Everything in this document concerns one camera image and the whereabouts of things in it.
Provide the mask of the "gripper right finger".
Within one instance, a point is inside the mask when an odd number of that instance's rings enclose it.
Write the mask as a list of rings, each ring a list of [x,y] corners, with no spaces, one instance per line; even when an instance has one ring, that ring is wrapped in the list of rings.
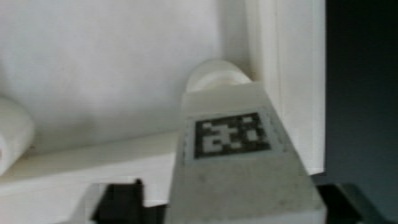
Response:
[[[398,224],[398,181],[375,175],[313,176],[327,224]]]

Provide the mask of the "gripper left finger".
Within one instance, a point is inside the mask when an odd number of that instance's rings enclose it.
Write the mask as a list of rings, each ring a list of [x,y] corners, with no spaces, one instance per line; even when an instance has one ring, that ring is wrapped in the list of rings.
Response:
[[[91,215],[94,224],[165,224],[167,205],[144,206],[144,183],[108,184]]]

